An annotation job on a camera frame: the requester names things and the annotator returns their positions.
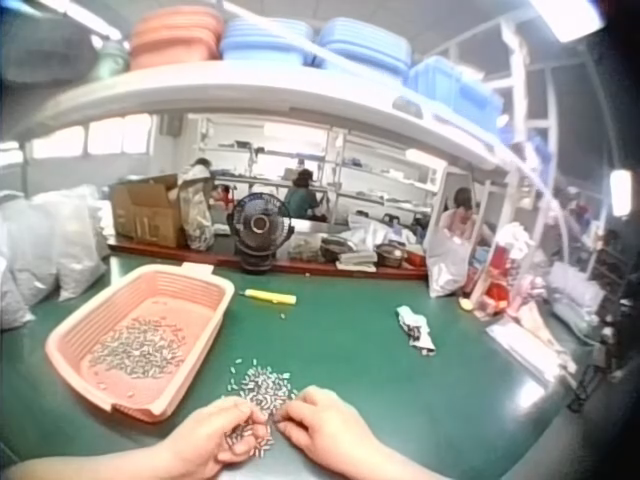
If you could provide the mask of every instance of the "green workbench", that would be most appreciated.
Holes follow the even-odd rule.
[[[17,459],[102,454],[157,442],[190,412],[227,394],[229,366],[237,358],[257,358],[275,371],[291,372],[298,390],[311,384],[335,390],[360,410],[385,443],[457,479],[501,477],[566,399],[556,387],[532,407],[523,407],[522,395],[530,391],[533,377],[454,299],[430,299],[424,282],[275,273],[253,277],[217,269],[237,290],[293,293],[298,304],[283,307],[236,295],[211,351],[168,420],[147,425],[108,414],[60,379],[44,343],[93,295],[154,261],[114,256],[90,291],[67,302],[47,300],[34,307],[37,320],[2,335],[0,440]],[[423,357],[409,347],[395,313],[403,304],[427,315],[436,356]],[[327,476],[277,437],[264,459],[222,478]]]

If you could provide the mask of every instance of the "hand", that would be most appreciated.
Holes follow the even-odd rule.
[[[385,450],[358,411],[330,390],[305,389],[278,412],[276,422],[312,460],[349,478],[361,478]]]
[[[230,447],[225,435],[247,421],[254,424],[253,434]],[[165,478],[208,479],[226,464],[247,460],[257,441],[267,437],[266,422],[267,417],[248,401],[223,398],[189,415],[153,447],[155,456],[162,463]]]

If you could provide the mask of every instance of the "pink plastic basket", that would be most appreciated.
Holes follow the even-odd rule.
[[[104,410],[121,410],[145,422],[171,415],[211,347],[235,290],[230,281],[211,275],[210,266],[188,265],[138,268],[62,322],[45,346],[62,378]],[[93,363],[105,339],[141,321],[175,340],[172,351],[179,351],[175,365],[162,374],[140,378]],[[125,357],[131,358],[140,345],[127,345],[134,346],[127,347]],[[144,353],[144,347],[135,351]]]

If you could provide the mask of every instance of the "cardboard box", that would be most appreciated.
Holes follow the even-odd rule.
[[[111,207],[116,233],[141,243],[184,246],[177,186],[175,174],[113,185]]]

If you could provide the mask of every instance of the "black fan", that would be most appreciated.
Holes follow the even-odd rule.
[[[269,270],[276,250],[293,235],[289,209],[269,193],[250,193],[242,198],[227,223],[236,240],[240,265],[250,273]]]

